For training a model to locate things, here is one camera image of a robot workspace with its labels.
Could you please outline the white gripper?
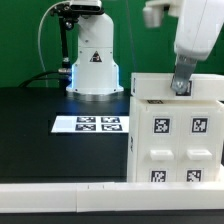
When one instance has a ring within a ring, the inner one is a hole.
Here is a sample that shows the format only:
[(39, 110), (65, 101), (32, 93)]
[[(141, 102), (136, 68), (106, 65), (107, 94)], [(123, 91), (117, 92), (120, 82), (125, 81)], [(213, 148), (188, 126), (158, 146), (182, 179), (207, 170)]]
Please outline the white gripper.
[(171, 88), (183, 94), (197, 61), (211, 53), (224, 25), (224, 0), (183, 0), (178, 19), (174, 52), (175, 72)]

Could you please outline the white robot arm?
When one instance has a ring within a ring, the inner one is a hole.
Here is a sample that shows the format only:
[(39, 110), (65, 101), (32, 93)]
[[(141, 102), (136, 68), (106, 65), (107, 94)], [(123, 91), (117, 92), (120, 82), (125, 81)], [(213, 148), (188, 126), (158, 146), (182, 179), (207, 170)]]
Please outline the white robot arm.
[[(121, 92), (112, 53), (114, 24), (101, 0), (69, 0), (68, 7), (78, 25), (78, 58), (67, 90), (88, 97)], [(224, 25), (224, 0), (148, 0), (143, 8), (145, 25), (160, 26), (164, 10), (178, 19), (171, 89), (183, 94), (196, 64), (208, 58)]]

